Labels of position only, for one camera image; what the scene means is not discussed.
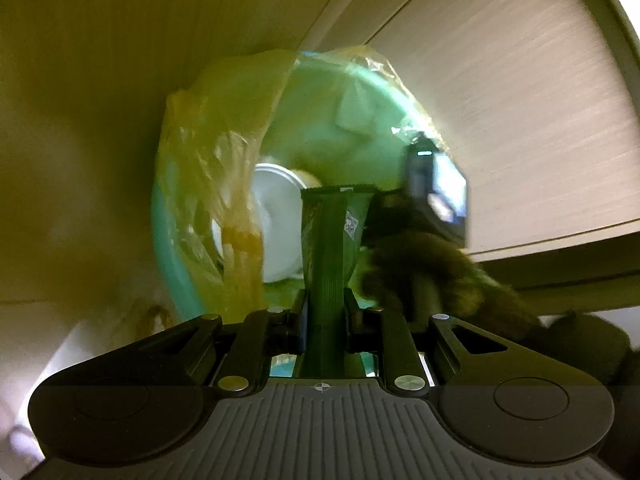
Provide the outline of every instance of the round pad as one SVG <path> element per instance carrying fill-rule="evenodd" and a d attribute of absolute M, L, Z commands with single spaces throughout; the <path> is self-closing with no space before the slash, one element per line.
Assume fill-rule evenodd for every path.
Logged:
<path fill-rule="evenodd" d="M 560 386 L 531 377 L 504 381 L 495 389 L 494 399 L 505 412 L 525 420 L 553 418 L 569 405 L 569 397 Z"/>
<path fill-rule="evenodd" d="M 76 408 L 80 413 L 100 420 L 117 420 L 139 412 L 149 398 L 141 384 L 92 384 L 78 388 Z"/>

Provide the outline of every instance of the plastic bag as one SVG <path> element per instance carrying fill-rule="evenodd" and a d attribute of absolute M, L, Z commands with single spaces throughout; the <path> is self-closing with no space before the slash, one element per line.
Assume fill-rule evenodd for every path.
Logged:
<path fill-rule="evenodd" d="M 399 185 L 404 145 L 431 118 L 389 63 L 364 46 L 324 54 L 274 50 L 219 59 L 167 98 L 152 222 L 159 266 L 184 319 L 241 322 L 287 303 L 302 280 L 261 280 L 254 166 L 275 161 L 323 185 Z M 212 220 L 222 228 L 223 254 Z"/>

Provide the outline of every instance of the watch screen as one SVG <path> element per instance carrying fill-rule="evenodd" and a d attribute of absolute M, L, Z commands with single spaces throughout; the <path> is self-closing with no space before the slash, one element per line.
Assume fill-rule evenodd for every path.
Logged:
<path fill-rule="evenodd" d="M 433 189 L 452 206 L 457 216 L 466 216 L 466 180 L 445 153 L 434 153 Z"/>

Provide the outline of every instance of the metal screw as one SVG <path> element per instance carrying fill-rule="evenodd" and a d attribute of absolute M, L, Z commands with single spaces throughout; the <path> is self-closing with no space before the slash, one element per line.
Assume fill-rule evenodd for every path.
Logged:
<path fill-rule="evenodd" d="M 218 381 L 218 386 L 228 392 L 241 392 L 248 385 L 249 381 L 239 375 L 228 375 Z"/>
<path fill-rule="evenodd" d="M 396 377 L 394 383 L 401 390 L 409 390 L 412 392 L 424 388 L 426 384 L 423 378 L 415 375 L 401 375 L 400 377 Z"/>

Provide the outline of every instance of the cabinet door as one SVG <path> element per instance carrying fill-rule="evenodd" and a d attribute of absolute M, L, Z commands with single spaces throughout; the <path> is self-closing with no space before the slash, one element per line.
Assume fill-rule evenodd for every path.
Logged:
<path fill-rule="evenodd" d="M 640 126 L 621 72 L 633 63 L 612 48 L 608 3 L 405 0 L 366 34 L 338 20 L 327 35 L 370 34 L 432 115 L 470 182 L 478 260 L 640 229 Z M 354 0 L 344 15 L 364 13 Z"/>

